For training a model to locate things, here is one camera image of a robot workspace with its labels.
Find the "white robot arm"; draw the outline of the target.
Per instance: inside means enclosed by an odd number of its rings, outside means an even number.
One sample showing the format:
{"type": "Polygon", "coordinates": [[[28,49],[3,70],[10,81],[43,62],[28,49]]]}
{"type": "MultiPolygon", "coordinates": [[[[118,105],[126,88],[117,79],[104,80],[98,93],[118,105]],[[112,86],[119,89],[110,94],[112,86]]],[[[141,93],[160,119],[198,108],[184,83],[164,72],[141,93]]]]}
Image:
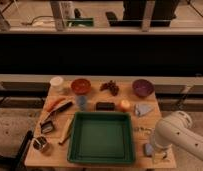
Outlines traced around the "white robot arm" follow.
{"type": "Polygon", "coordinates": [[[192,125],[189,114],[175,111],[156,123],[149,142],[155,152],[165,152],[174,144],[203,161],[203,137],[190,130],[192,125]]]}

